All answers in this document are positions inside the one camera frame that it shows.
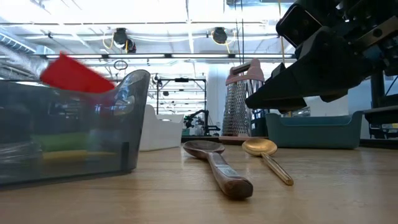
wooden spoon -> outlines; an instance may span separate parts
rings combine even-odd
[[[220,155],[225,150],[222,144],[197,140],[186,142],[183,148],[199,159],[207,159],[219,187],[228,197],[244,199],[253,194],[252,183],[241,177]]]
[[[264,162],[283,182],[285,182],[286,185],[291,186],[294,184],[290,175],[288,175],[286,171],[283,170],[283,168],[281,168],[281,166],[270,156],[278,150],[278,147],[274,142],[268,139],[249,139],[242,144],[242,148],[252,156],[262,156]]]

white container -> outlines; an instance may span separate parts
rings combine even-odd
[[[180,147],[183,114],[159,114],[151,105],[146,105],[142,125],[140,151],[153,151]]]

wooden spoon handle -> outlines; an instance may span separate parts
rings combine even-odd
[[[224,158],[216,153],[207,154],[214,177],[221,190],[234,199],[244,199],[253,194],[253,185],[233,170]]]
[[[283,168],[281,168],[281,166],[273,158],[271,158],[271,156],[268,156],[264,152],[261,153],[261,156],[264,162],[269,166],[269,168],[271,168],[272,171],[274,171],[276,175],[278,175],[279,178],[283,180],[283,182],[285,182],[286,185],[291,186],[294,184],[293,179],[286,173],[285,170],[283,170]]]

red object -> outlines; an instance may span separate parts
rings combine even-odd
[[[86,93],[104,93],[114,89],[109,80],[64,54],[47,67],[40,80],[59,89]]]

metal grater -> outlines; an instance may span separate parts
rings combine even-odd
[[[247,75],[235,75],[248,70]],[[222,136],[250,136],[252,109],[245,104],[245,99],[264,83],[264,74],[260,62],[253,59],[238,67],[233,67],[226,81],[226,98]]]

